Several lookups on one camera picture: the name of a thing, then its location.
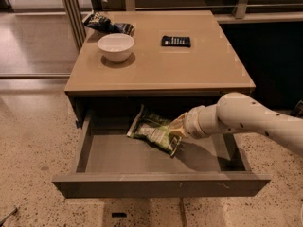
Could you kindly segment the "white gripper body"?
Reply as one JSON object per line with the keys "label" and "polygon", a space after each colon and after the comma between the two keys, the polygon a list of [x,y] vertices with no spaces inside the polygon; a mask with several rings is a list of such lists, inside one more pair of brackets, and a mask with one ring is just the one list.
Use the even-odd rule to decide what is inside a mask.
{"label": "white gripper body", "polygon": [[191,109],[183,120],[186,133],[195,138],[206,138],[220,133],[216,106],[199,106]]}

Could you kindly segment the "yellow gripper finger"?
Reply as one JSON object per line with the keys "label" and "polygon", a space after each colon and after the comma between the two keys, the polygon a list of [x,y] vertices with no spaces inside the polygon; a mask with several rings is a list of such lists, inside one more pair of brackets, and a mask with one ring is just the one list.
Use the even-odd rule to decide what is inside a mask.
{"label": "yellow gripper finger", "polygon": [[170,125],[172,127],[182,127],[184,125],[184,120],[187,117],[187,113],[182,113],[180,116],[178,116],[176,119],[174,119]]}
{"label": "yellow gripper finger", "polygon": [[180,136],[180,137],[189,137],[189,134],[187,133],[187,131],[185,130],[185,128],[182,125],[178,126],[178,125],[170,124],[169,131],[172,134]]}

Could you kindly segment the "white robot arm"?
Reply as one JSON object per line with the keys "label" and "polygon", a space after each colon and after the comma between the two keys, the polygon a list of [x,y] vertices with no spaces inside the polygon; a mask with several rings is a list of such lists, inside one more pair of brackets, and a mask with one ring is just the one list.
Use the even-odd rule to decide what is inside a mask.
{"label": "white robot arm", "polygon": [[201,139],[218,133],[254,132],[303,155],[303,120],[274,112],[252,97],[229,93],[211,106],[185,112],[169,124],[178,136]]}

